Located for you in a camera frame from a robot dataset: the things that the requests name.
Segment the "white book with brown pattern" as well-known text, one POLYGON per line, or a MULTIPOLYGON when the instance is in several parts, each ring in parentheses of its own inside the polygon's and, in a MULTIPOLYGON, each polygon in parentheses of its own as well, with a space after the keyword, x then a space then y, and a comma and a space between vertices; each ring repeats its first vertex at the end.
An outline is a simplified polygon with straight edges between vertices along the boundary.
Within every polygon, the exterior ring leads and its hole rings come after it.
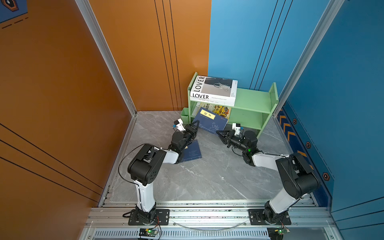
POLYGON ((202 102, 202 103, 208 103, 208 104, 214 104, 214 105, 220 105, 220 106, 228 106, 228 107, 234 107, 234 102, 223 102, 223 101, 215 101, 215 100, 203 100, 203 99, 190 99, 190 101, 194 102, 202 102))

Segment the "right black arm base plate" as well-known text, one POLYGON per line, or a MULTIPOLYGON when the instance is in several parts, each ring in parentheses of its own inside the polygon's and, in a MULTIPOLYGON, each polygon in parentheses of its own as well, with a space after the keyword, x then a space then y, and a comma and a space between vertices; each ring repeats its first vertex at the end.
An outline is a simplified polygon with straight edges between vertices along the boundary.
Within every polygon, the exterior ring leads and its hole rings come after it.
POLYGON ((285 225, 292 224, 288 211, 276 214, 269 209, 248 210, 251 225, 285 225))

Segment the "yellow illustrated Chinese book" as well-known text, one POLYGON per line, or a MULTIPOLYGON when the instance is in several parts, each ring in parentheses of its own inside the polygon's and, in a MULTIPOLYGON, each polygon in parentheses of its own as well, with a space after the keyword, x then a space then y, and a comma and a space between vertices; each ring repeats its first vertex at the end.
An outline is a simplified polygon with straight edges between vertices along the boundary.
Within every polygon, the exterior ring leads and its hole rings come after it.
POLYGON ((196 116, 197 113, 199 112, 200 108, 211 111, 211 112, 213 112, 217 115, 220 115, 221 117, 224 117, 226 119, 230 118, 231 107, 220 106, 220 105, 215 105, 215 104, 208 104, 208 103, 197 103, 192 115, 196 116))

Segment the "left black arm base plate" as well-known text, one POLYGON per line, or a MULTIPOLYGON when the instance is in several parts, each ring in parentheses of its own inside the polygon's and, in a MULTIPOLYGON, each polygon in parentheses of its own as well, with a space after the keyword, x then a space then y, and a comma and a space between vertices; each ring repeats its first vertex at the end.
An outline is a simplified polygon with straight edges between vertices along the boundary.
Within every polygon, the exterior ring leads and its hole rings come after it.
POLYGON ((141 210, 132 210, 128 225, 129 226, 155 226, 159 224, 160 226, 167 226, 170 219, 170 210, 169 209, 156 209, 149 213, 143 212, 141 210))

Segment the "white LOVER book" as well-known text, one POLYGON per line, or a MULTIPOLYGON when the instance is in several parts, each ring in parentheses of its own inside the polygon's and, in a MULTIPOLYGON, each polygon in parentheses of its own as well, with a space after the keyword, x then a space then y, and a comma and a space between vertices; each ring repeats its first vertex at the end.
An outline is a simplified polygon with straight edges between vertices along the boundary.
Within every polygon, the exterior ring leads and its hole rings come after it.
POLYGON ((237 88, 237 80, 198 75, 190 89, 190 99, 235 102, 237 88))

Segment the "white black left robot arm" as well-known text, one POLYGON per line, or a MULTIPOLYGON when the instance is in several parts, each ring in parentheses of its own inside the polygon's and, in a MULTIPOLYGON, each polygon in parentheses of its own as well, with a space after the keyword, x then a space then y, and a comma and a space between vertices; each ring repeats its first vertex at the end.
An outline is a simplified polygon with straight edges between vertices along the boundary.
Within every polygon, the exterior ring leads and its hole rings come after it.
POLYGON ((173 133, 167 149, 145 143, 128 166, 128 173, 133 180, 132 184, 136 187, 138 197, 135 213, 148 224, 156 219, 153 182, 159 174, 161 166, 177 164, 183 159, 184 150, 197 136, 200 121, 196 120, 183 126, 180 120, 177 120, 175 124, 181 126, 181 129, 173 133))

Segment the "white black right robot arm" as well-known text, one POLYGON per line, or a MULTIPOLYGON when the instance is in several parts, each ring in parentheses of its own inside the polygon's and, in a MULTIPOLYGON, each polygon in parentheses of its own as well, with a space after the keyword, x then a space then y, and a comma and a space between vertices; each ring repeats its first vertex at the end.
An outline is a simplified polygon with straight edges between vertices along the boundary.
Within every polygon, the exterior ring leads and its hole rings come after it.
POLYGON ((234 130, 218 130, 216 133, 228 148, 233 147, 242 151, 246 164, 279 173, 283 188, 274 198, 265 203, 262 219, 267 224, 283 223, 291 206, 320 187, 321 183, 314 169, 301 154, 265 153, 258 149, 258 139, 256 133, 252 131, 246 131, 241 137, 237 136, 234 130))

